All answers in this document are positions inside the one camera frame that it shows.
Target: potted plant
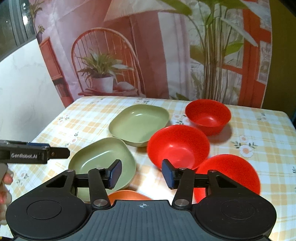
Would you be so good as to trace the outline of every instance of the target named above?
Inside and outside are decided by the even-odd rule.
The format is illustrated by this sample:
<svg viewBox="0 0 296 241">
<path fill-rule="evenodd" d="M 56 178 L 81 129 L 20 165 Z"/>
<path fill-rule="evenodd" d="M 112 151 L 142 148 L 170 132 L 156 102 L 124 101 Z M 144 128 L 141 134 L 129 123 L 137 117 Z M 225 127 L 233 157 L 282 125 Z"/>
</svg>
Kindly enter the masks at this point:
<svg viewBox="0 0 296 241">
<path fill-rule="evenodd" d="M 33 27 L 34 27 L 34 30 L 36 33 L 36 38 L 37 38 L 37 41 L 39 44 L 42 42 L 42 33 L 44 33 L 45 28 L 42 25 L 39 25 L 38 31 L 37 31 L 35 24 L 36 24 L 36 15 L 39 11 L 42 11 L 42 7 L 40 7 L 40 6 L 43 3 L 44 3 L 44 1 L 35 0 L 35 2 L 33 4 L 30 4 L 30 15 L 31 15 Z"/>
<path fill-rule="evenodd" d="M 122 60 L 114 59 L 110 54 L 100 54 L 90 51 L 90 56 L 82 59 L 85 68 L 79 70 L 85 80 L 92 80 L 92 86 L 104 93 L 113 92 L 113 80 L 116 75 L 122 75 L 122 70 L 133 70 L 122 64 Z"/>
</svg>

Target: black handheld device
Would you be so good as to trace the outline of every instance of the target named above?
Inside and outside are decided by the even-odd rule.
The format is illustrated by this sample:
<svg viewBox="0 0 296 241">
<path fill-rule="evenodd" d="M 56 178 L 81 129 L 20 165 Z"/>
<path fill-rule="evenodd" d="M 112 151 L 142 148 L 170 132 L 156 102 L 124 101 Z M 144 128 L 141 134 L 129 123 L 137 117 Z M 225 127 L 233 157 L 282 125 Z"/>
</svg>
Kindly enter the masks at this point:
<svg viewBox="0 0 296 241">
<path fill-rule="evenodd" d="M 170 189 L 167 200 L 116 200 L 110 204 L 105 189 L 114 188 L 121 160 L 107 169 L 87 174 L 66 170 L 16 199 L 6 220 L 16 241 L 268 241 L 276 222 L 273 205 L 216 170 L 195 174 L 163 160 L 162 173 Z M 88 187 L 90 204 L 77 195 Z M 192 204 L 193 188 L 206 197 Z"/>
<path fill-rule="evenodd" d="M 46 164 L 49 159 L 67 159 L 69 156 L 69 149 L 64 147 L 0 140 L 1 163 Z"/>
</svg>

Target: table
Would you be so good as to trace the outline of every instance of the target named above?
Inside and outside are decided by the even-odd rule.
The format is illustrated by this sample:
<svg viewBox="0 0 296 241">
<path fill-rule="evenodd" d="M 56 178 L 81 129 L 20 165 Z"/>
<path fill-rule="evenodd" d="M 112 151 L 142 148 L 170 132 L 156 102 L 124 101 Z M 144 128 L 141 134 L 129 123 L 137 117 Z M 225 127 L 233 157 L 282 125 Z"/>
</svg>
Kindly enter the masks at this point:
<svg viewBox="0 0 296 241">
<path fill-rule="evenodd" d="M 134 104 L 160 106 L 169 111 L 172 124 L 189 125 L 184 114 L 187 101 L 115 96 L 82 97 L 68 106 L 36 138 L 35 142 L 68 147 L 67 160 L 50 160 L 47 165 L 10 165 L 15 173 L 9 187 L 13 200 L 67 169 L 81 148 L 110 137 L 108 125 L 123 109 Z M 232 118 L 221 134 L 209 137 L 210 156 L 234 154 L 256 169 L 261 195 L 277 211 L 273 241 L 296 239 L 296 131 L 288 116 L 279 111 L 228 106 Z M 152 199 L 173 199 L 161 172 L 149 160 L 146 148 L 128 146 L 137 162 L 137 172 L 129 189 Z M 12 237 L 8 226 L 1 236 Z"/>
</svg>

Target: white flower pot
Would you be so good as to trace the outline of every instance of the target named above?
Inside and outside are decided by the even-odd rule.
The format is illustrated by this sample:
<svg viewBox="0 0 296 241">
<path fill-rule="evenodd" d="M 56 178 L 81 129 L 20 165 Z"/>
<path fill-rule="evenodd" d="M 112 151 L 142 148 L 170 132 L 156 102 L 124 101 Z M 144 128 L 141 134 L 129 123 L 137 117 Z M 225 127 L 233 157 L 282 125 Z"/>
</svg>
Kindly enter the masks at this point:
<svg viewBox="0 0 296 241">
<path fill-rule="evenodd" d="M 92 78 L 93 87 L 100 92 L 113 92 L 113 77 Z"/>
</svg>

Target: circular pad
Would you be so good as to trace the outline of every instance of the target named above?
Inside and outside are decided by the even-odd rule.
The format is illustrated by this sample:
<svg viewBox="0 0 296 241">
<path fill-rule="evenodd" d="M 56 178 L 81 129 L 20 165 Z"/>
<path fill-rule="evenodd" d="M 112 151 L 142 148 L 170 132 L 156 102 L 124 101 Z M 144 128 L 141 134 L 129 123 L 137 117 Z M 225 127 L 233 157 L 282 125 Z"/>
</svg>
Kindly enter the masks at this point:
<svg viewBox="0 0 296 241">
<path fill-rule="evenodd" d="M 248 202 L 230 200 L 221 205 L 221 212 L 229 218 L 244 220 L 252 217 L 256 209 Z"/>
<path fill-rule="evenodd" d="M 28 193 L 8 207 L 6 220 L 13 236 L 28 240 L 54 240 L 81 226 L 88 214 L 85 203 L 71 194 L 65 196 L 59 190 L 62 188 L 54 189 L 55 193 L 45 197 Z"/>
<path fill-rule="evenodd" d="M 251 240 L 269 234 L 276 211 L 264 198 L 209 195 L 195 209 L 199 223 L 211 233 L 230 240 Z"/>
<path fill-rule="evenodd" d="M 32 218 L 45 220 L 59 215 L 61 210 L 62 207 L 58 202 L 52 200 L 41 200 L 32 203 L 28 207 L 27 213 Z"/>
</svg>

